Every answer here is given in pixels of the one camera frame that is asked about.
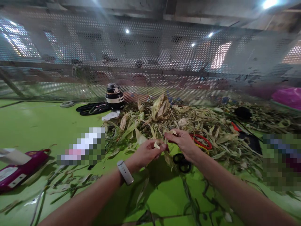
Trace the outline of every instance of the ceiling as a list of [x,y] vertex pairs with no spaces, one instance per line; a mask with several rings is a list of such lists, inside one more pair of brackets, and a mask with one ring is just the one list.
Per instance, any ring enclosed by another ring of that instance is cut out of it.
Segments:
[[0,0],[49,10],[90,11],[130,17],[299,33],[301,0]]

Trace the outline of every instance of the forearm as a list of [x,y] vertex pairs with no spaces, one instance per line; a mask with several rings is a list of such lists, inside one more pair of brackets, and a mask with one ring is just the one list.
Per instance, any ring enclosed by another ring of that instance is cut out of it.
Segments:
[[194,164],[247,225],[297,225],[280,207],[205,153],[198,152]]
[[57,208],[39,225],[89,225],[123,183],[124,179],[116,167]]

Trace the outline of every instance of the white smartwatch band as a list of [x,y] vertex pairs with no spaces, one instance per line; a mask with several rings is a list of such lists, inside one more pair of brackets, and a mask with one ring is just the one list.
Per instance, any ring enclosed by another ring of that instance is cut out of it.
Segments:
[[129,172],[129,169],[126,167],[123,160],[118,161],[117,163],[118,169],[123,176],[126,185],[130,185],[134,182],[134,178],[132,177],[131,173]]

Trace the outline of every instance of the black scissors handle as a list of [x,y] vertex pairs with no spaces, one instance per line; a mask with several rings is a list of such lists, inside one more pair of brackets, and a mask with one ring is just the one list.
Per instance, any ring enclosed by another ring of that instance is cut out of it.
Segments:
[[172,157],[175,164],[179,166],[179,171],[182,173],[189,173],[191,170],[191,163],[187,161],[182,153],[175,154]]

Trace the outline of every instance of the metal mesh fence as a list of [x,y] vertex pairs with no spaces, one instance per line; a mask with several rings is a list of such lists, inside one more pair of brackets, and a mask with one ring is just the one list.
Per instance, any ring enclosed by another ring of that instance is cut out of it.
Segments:
[[301,85],[297,34],[17,7],[0,33],[2,99],[101,101],[114,82],[127,102],[215,105]]

